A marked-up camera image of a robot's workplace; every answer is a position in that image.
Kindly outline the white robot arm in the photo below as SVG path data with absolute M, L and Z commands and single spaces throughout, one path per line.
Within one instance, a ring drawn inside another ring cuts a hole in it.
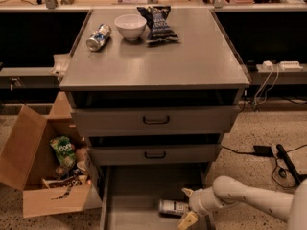
M 205 189 L 183 188 L 182 191 L 189 198 L 189 211 L 181 217 L 178 230 L 187 230 L 200 216 L 239 202 L 286 222 L 287 230 L 307 229 L 307 180 L 294 194 L 250 187 L 228 176 L 217 177 Z

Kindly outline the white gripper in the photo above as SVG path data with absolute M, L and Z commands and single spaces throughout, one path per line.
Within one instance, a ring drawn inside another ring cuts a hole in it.
M 196 191 L 183 188 L 182 191 L 189 197 L 189 206 L 192 211 L 183 214 L 177 230 L 187 230 L 199 220 L 198 215 L 205 216 L 224 207 L 224 202 L 215 196 L 212 187 Z

